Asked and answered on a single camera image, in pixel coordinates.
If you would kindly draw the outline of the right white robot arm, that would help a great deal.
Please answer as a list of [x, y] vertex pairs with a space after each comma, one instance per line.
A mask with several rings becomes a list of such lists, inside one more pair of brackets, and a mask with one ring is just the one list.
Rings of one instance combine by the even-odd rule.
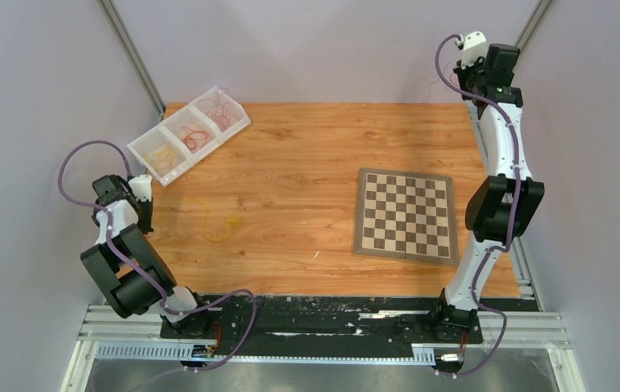
[[520, 49], [489, 44], [480, 32], [447, 39], [462, 55], [453, 68], [457, 83], [442, 80], [476, 109], [487, 176], [466, 207], [466, 250], [430, 312], [429, 329], [441, 341], [472, 331], [483, 307], [480, 294], [497, 259], [528, 228], [545, 193], [524, 156], [523, 96], [512, 85]]

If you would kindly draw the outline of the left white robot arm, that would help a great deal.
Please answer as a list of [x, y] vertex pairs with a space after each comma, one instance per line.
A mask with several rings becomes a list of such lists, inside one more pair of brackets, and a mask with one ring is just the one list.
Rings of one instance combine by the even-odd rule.
[[[95, 244], [80, 260], [107, 304], [121, 318], [158, 313], [163, 338], [203, 338], [212, 331], [212, 315], [200, 308], [201, 297], [176, 284], [172, 272], [149, 243], [153, 231], [152, 177], [103, 176], [92, 183], [96, 207], [92, 219], [99, 227]], [[186, 310], [184, 314], [169, 314]]]

